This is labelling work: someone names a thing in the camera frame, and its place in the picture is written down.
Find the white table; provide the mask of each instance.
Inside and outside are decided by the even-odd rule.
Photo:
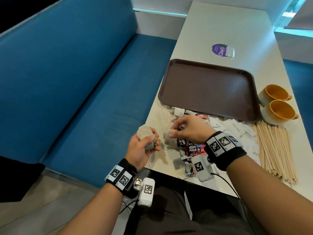
[[[212,46],[219,43],[234,47],[233,60],[212,52]],[[257,92],[268,84],[277,84],[293,95],[271,23],[265,11],[193,2],[171,59],[185,59],[244,69],[254,76]],[[294,98],[288,103],[296,112],[299,112]],[[160,104],[156,95],[146,124],[156,128],[161,135],[161,140],[163,140],[163,132],[168,131],[172,125],[168,122],[169,118],[169,113]],[[301,116],[285,126],[291,135],[291,150],[299,181],[293,189],[313,201],[313,154]],[[150,165],[147,164],[146,168],[180,177],[184,175],[184,168],[176,170],[173,163],[179,160],[179,152],[162,150],[151,156]],[[189,178],[187,181],[235,196],[232,189],[218,177],[202,183],[197,178]]]

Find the leg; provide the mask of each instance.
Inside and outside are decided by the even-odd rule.
[[[200,228],[190,220],[186,211],[185,182],[155,171],[151,171],[149,177],[156,182],[152,206],[143,208],[136,203],[124,235],[178,232],[193,234],[199,231]]]
[[[217,234],[250,234],[248,224],[221,192],[187,183],[186,195],[193,213],[193,221],[203,231]]]

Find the left hand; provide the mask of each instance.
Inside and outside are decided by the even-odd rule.
[[[159,134],[154,128],[151,128],[152,133],[159,138]],[[156,146],[152,150],[145,150],[145,146],[154,141],[155,136],[147,136],[139,141],[137,133],[131,137],[128,144],[128,149],[126,153],[126,160],[133,165],[137,171],[141,170],[148,162],[151,153],[154,151],[161,151],[160,140],[156,141]]]

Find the black wrist strap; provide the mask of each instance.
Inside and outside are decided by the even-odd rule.
[[[125,158],[116,165],[105,178],[107,183],[114,185],[124,196],[130,199],[138,195],[133,185],[137,178],[137,170]]]
[[[232,135],[217,131],[206,142],[204,150],[208,154],[208,161],[215,163],[217,168],[226,171],[226,168],[237,158],[246,155],[242,144]]]

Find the plastic tray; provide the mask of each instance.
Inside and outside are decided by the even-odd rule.
[[[254,78],[240,69],[172,59],[158,98],[167,106],[239,121],[262,118]]]

